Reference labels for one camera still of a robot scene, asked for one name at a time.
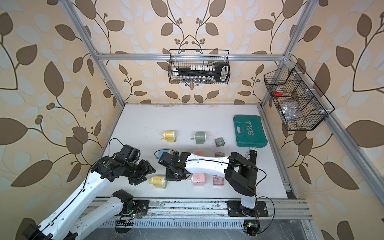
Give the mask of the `blue pencil sharpener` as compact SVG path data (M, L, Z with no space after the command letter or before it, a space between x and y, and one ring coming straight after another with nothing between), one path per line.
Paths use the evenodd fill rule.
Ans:
M160 150L160 151L158 151L158 157L161 158L161 156L162 156L164 153L169 153L169 151L168 151L168 150Z

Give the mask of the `yellow sharpener top row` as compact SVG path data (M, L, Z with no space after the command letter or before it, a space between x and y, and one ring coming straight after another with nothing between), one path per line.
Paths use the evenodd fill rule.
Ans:
M177 140L177 135L175 131L166 131L162 134L162 141L166 141L168 143L175 143Z

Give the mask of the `green pencil sharpener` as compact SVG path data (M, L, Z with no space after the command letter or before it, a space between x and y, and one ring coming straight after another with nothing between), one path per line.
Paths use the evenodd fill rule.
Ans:
M194 137L191 138L192 141L195 141L197 145L203 145L207 139L205 132L196 132Z

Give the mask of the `grey green tray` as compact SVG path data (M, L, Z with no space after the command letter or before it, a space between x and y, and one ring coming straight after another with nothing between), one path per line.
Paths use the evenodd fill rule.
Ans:
M226 144L225 140L222 137L214 139L214 142L216 147L223 147Z

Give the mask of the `brown pink tray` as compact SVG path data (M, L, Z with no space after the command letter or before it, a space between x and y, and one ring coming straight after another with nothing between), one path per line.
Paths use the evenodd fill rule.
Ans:
M222 152L215 152L215 157L216 158L222 158L222 157L225 157L226 154L225 153L222 153Z

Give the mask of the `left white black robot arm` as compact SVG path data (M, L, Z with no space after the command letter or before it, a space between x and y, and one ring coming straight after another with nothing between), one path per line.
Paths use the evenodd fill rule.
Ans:
M149 161L140 158L141 152L124 145L112 157L105 156L95 162L81 185L40 224L23 219L19 227L22 240L83 240L108 219L122 215L132 220L139 212L134 197L118 190L103 205L84 217L81 214L99 195L119 177L126 177L130 185L138 185L156 170Z

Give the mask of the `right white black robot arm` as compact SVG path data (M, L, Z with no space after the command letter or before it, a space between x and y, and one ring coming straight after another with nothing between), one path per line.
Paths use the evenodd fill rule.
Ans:
M241 195L241 204L247 209L256 207L256 185L259 168L258 152L250 150L249 158L232 152L229 156L213 158L172 150L155 153L158 163L166 168L168 181L186 180L190 175L207 174L224 178Z

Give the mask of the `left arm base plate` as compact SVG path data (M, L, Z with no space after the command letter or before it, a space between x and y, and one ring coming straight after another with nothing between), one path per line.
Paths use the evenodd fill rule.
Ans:
M149 210L149 200L128 200L123 203L123 209L119 215L133 218L137 214L146 215Z

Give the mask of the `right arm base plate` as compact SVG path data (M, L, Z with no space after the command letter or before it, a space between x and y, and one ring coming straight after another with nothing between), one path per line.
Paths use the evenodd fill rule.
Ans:
M229 217L268 217L268 209L265 201L256 201L255 207L249 209L241 204L241 201L227 201Z

